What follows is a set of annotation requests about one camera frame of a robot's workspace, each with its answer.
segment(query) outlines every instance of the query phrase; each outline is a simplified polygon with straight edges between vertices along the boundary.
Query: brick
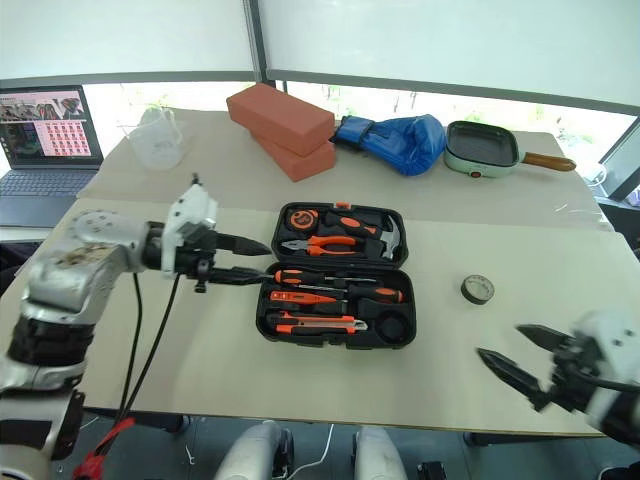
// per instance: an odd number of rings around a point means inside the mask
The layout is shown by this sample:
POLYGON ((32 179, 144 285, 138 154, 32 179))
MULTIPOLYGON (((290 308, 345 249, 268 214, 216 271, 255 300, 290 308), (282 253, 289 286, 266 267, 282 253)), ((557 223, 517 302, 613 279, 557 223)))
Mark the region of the brick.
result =
POLYGON ((302 156, 253 132, 251 135, 294 182, 333 168, 336 163, 335 149, 329 141, 309 155, 302 156))
POLYGON ((321 147, 335 128, 333 113, 258 83, 227 98, 234 122, 298 155, 321 147))

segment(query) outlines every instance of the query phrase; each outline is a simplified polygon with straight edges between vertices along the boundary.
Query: pliers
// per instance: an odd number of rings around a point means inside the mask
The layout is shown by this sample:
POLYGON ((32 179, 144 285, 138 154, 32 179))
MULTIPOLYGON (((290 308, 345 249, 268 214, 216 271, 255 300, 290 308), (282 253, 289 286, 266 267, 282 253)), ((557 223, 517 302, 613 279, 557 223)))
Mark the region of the pliers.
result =
POLYGON ((322 247, 327 245, 349 245, 356 246, 359 240, 354 237, 345 237, 340 235, 334 235, 330 237, 309 237, 308 240, 289 240, 288 242, 282 242, 284 248, 289 250, 302 250, 306 249, 307 253, 312 256, 317 255, 354 255, 358 252, 355 250, 326 250, 322 247))

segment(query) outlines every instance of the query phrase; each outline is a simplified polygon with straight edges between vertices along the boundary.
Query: floor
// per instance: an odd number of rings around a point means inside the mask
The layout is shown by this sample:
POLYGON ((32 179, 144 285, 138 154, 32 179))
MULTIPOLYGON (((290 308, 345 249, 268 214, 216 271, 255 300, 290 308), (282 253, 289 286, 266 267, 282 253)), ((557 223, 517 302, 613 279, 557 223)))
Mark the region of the floor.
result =
MULTIPOLYGON (((135 426, 120 435, 105 461, 104 479, 211 479, 233 441, 257 420, 193 417, 191 427, 173 435, 135 426), (189 456, 194 457, 193 465, 189 456)), ((295 465, 318 460, 329 425, 280 422, 295 439, 295 465)), ((52 466, 53 479, 71 478, 73 468, 111 427, 111 420, 85 415, 73 454, 52 466)), ((296 475, 297 480, 352 478, 351 445, 357 426, 336 425, 329 454, 322 465, 296 475)), ((607 438, 564 439, 535 443, 473 447, 460 432, 388 428, 409 479, 421 462, 441 461, 449 480, 592 480, 606 466, 627 466, 640 453, 607 438)))

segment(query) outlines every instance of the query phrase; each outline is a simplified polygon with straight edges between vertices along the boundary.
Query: tool set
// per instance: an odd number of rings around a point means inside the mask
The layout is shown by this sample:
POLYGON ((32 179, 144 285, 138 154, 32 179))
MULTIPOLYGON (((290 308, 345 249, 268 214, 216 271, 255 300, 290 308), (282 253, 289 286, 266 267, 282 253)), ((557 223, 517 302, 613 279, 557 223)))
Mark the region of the tool set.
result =
POLYGON ((402 217, 346 204, 283 207, 256 324, 269 340, 400 348, 416 333, 402 217))

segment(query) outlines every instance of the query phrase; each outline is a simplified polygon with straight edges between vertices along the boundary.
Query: wooden handle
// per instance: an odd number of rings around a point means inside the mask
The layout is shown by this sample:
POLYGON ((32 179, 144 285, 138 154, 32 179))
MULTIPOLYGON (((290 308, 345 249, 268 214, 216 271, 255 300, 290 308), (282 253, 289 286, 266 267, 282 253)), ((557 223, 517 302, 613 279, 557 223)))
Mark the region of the wooden handle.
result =
POLYGON ((527 152, 524 154, 522 163, 529 165, 537 165, 539 167, 550 168, 551 170, 560 170, 561 172, 570 172, 576 168, 573 160, 564 157, 552 157, 550 155, 540 155, 539 153, 527 152))

